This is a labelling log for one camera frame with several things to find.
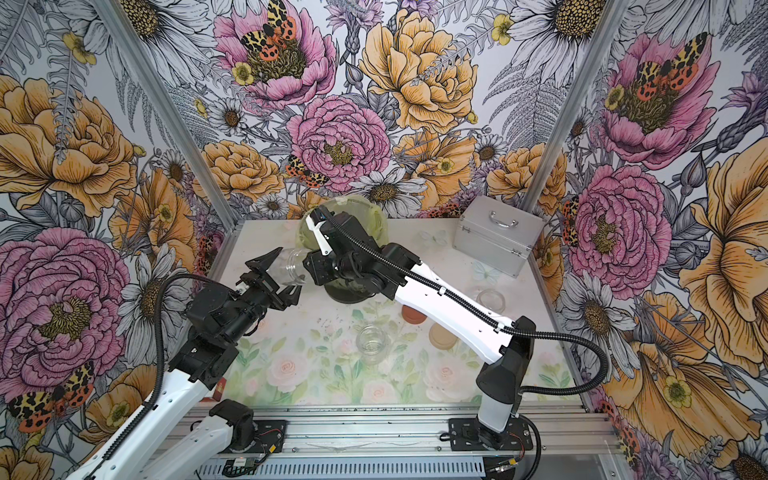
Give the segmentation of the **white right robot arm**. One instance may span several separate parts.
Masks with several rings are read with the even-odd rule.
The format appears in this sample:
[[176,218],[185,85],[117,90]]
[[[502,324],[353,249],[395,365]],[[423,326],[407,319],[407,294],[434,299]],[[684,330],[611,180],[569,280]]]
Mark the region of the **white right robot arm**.
[[368,294],[381,294],[426,315],[477,354],[483,362],[475,380],[481,392],[477,438],[487,449],[500,448],[522,401],[535,324],[483,308],[454,290],[411,250],[397,243],[378,245],[346,212],[317,207],[305,224],[318,247],[303,265],[316,285],[353,282]]

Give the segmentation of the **glass jar orange lid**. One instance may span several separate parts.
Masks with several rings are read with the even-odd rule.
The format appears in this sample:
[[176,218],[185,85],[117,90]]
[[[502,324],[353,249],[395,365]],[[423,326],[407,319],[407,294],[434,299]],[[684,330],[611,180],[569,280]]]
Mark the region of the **glass jar orange lid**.
[[364,364],[377,365],[388,356],[391,340],[381,328],[368,325],[358,333],[356,346]]

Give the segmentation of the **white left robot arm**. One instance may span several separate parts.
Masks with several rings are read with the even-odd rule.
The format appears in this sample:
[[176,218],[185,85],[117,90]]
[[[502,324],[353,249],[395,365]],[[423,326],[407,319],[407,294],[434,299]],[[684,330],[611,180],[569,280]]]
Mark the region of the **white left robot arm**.
[[256,443],[252,409],[226,400],[182,441],[154,455],[177,423],[215,389],[237,358],[240,339],[255,332],[269,310],[297,304],[300,287],[282,287],[273,276],[284,254],[278,247],[248,261],[233,288],[192,277],[204,286],[184,311],[191,323],[187,341],[170,361],[158,359],[147,399],[71,478],[183,479],[217,453],[245,451]]

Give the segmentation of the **glass jar beige lid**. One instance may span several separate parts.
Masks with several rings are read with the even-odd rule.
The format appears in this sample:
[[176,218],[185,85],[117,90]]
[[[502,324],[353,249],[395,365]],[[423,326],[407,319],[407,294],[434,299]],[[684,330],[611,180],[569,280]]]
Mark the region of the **glass jar beige lid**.
[[505,296],[499,291],[488,288],[480,291],[477,294],[476,301],[496,314],[503,314],[506,309]]
[[310,253],[305,248],[283,249],[269,268],[269,275],[282,286],[303,286],[311,275],[303,265]]

